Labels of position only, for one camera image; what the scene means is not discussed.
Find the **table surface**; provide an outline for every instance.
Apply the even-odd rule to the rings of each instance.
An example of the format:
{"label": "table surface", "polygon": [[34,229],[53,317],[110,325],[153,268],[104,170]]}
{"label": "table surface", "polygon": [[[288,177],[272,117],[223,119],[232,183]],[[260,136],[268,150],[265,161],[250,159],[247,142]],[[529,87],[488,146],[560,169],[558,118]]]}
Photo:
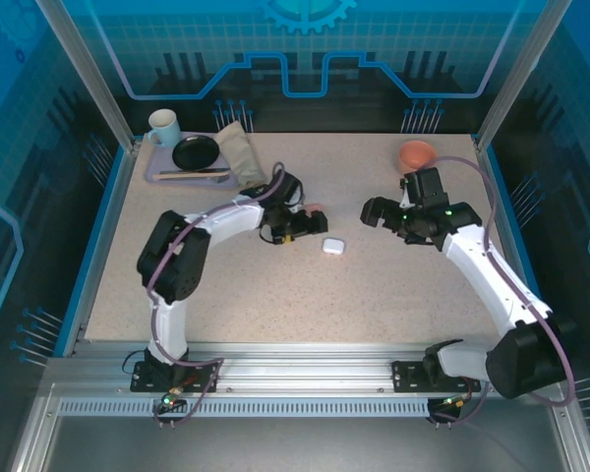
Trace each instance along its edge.
{"label": "table surface", "polygon": [[[476,162],[468,135],[251,134],[268,173],[276,160],[304,184],[307,204],[322,204],[324,235],[271,246],[258,232],[210,249],[202,282],[189,298],[189,341],[437,342],[455,337],[494,341],[496,328],[461,272],[433,247],[405,246],[391,232],[361,223],[371,197],[400,199],[400,146],[431,143],[439,155]],[[148,299],[136,261],[159,216],[225,203],[236,190],[155,185],[145,170],[152,146],[138,156],[98,288],[86,338],[150,339]],[[480,176],[456,163],[438,165],[450,201],[490,211]],[[345,241],[342,256],[322,252],[325,237]],[[492,233],[497,247],[500,240]]]}

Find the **gear logo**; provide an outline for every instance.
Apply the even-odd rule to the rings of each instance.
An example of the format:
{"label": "gear logo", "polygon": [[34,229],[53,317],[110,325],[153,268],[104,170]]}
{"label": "gear logo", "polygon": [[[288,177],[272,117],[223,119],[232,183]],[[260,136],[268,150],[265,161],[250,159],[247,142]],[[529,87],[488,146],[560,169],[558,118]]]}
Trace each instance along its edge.
{"label": "gear logo", "polygon": [[290,33],[299,30],[302,34],[334,28],[335,20],[345,20],[347,9],[356,7],[355,0],[258,0],[258,3],[265,19],[274,20],[277,28],[286,27]]}
{"label": "gear logo", "polygon": [[0,30],[22,49],[37,33],[34,0],[0,0]]}

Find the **blue edge trim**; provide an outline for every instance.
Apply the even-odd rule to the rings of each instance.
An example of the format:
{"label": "blue edge trim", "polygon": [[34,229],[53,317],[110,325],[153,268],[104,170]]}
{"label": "blue edge trim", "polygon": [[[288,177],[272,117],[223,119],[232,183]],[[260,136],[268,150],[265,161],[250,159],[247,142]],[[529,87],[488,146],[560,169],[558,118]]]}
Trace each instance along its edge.
{"label": "blue edge trim", "polygon": [[118,172],[120,171],[120,164],[122,164],[124,153],[125,151],[121,147],[118,147],[118,152],[116,152],[116,158],[114,159],[114,165],[111,167],[111,172],[109,173],[109,178],[107,179],[107,186],[105,187],[105,191],[102,194],[102,199],[100,200],[100,206],[98,207],[96,220],[94,221],[94,226],[91,229],[91,233],[89,235],[88,246],[86,247],[86,253],[83,256],[83,262],[81,263],[79,274],[77,275],[75,288],[72,290],[72,296],[70,297],[70,303],[68,304],[68,309],[66,310],[66,316],[63,320],[63,324],[61,325],[61,331],[59,332],[57,343],[55,344],[55,349],[52,354],[53,357],[63,357],[63,352],[66,348],[66,345],[68,344],[72,324],[75,322],[75,317],[77,315],[79,300],[81,299],[81,294],[83,293],[83,289],[86,285],[86,278],[88,276],[89,267],[91,266],[91,259],[94,255],[94,249],[98,244],[102,222],[105,219],[107,209],[109,208],[111,193],[113,192],[116,185],[116,179],[118,177]]}
{"label": "blue edge trim", "polygon": [[[86,276],[88,275],[89,266],[91,265],[91,258],[94,253],[94,248],[96,247],[96,244],[98,244],[98,237],[100,236],[102,221],[107,213],[109,200],[111,198],[111,193],[116,183],[116,178],[118,176],[120,164],[122,163],[123,154],[124,151],[120,147],[118,149],[118,152],[116,153],[114,165],[109,175],[108,182],[112,183],[112,185],[107,185],[107,187],[105,188],[105,192],[102,196],[102,200],[100,201],[98,214],[96,215],[96,220],[94,221],[94,226],[89,236],[88,247],[86,248],[86,253],[81,264],[81,269],[79,270],[79,275],[77,276],[77,281],[75,283],[75,288],[72,291],[70,304],[68,305],[68,310],[66,311],[66,317],[61,327],[61,332],[59,333],[57,344],[55,345],[55,350],[53,353],[54,357],[62,357],[62,353],[66,347],[66,344],[68,343],[72,324],[75,322],[75,316],[77,315],[79,299],[81,298],[81,294],[86,283]],[[515,219],[513,206],[511,205],[511,201],[509,200],[509,194],[507,192],[506,186],[504,185],[504,179],[502,178],[501,168],[499,167],[499,163],[497,162],[496,154],[494,153],[492,146],[488,147],[487,155],[488,159],[490,160],[492,172],[494,173],[494,180],[496,181],[499,193],[501,194],[502,207],[507,217],[509,226],[511,227],[511,233],[513,235],[513,244],[515,245],[515,249],[518,252],[518,255],[522,262],[522,270],[524,271],[524,275],[527,279],[527,285],[532,292],[539,295],[540,290],[538,288],[538,283],[535,278],[535,274],[533,273],[533,268],[531,267],[531,262],[529,261],[529,255],[522,240],[522,233],[520,232],[520,228]]]}
{"label": "blue edge trim", "polygon": [[518,252],[518,256],[520,257],[520,262],[522,263],[522,270],[524,271],[524,276],[526,277],[527,286],[533,293],[535,293],[537,296],[540,296],[538,281],[536,280],[535,273],[531,267],[529,254],[527,253],[527,248],[524,245],[524,241],[522,240],[520,226],[518,226],[518,222],[515,219],[513,206],[511,205],[511,200],[509,199],[509,192],[507,191],[507,187],[504,184],[501,168],[499,167],[499,163],[496,159],[496,154],[494,153],[492,145],[488,146],[487,155],[488,159],[490,160],[490,167],[492,167],[492,172],[494,174],[494,180],[496,181],[496,185],[499,189],[499,194],[501,194],[502,209],[504,209],[504,214],[506,215],[507,222],[511,228],[513,244],[515,246],[515,250]]}

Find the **clear acrylic wall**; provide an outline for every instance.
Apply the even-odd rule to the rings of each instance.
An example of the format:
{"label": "clear acrylic wall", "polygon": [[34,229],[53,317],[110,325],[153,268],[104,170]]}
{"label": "clear acrylic wall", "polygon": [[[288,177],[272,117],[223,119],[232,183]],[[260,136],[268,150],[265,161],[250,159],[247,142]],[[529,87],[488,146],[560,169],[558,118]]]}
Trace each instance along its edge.
{"label": "clear acrylic wall", "polygon": [[55,340],[23,312],[61,323],[116,150],[34,2],[0,2],[0,470]]}
{"label": "clear acrylic wall", "polygon": [[66,6],[136,133],[147,131],[148,114],[163,106],[196,131],[216,131],[251,111],[261,132],[468,133],[478,131],[545,3]]}
{"label": "clear acrylic wall", "polygon": [[573,0],[494,141],[540,292],[590,365],[590,0]]}

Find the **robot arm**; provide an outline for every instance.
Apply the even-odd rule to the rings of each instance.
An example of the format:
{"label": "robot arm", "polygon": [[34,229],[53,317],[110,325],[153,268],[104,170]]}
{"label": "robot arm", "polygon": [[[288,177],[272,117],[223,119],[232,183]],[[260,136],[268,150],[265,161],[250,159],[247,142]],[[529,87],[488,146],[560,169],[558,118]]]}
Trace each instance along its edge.
{"label": "robot arm", "polygon": [[[269,226],[272,244],[279,245],[307,235],[327,232],[327,220],[321,211],[308,216],[303,210],[302,183],[285,172],[279,187],[269,198],[256,201],[268,188],[275,185],[276,177],[268,186],[249,189],[238,195],[230,205],[211,211],[186,236],[170,261],[166,264],[154,286],[158,297],[156,329],[159,343],[175,359],[184,359],[188,343],[185,336],[187,298],[201,281],[207,251],[226,239],[245,231]],[[167,211],[157,221],[147,245],[138,260],[138,272],[143,286],[161,262],[169,245],[199,214],[182,216]],[[147,354],[155,362],[172,365],[152,339]]]}
{"label": "robot arm", "polygon": [[[476,212],[466,203],[451,205],[443,191],[436,168],[406,175],[402,181],[401,203],[381,197],[363,207],[361,220],[383,227],[404,239],[406,244],[434,245],[463,273],[493,318],[501,337],[494,348],[469,344],[460,339],[427,349],[424,368],[431,384],[442,377],[465,377],[489,381],[506,398],[514,398],[537,388],[562,381],[564,372],[555,349],[528,305],[486,257],[485,229]],[[554,333],[564,340],[574,326],[553,317],[551,309],[520,280],[494,248],[490,251],[515,287],[525,294],[547,320]]]}

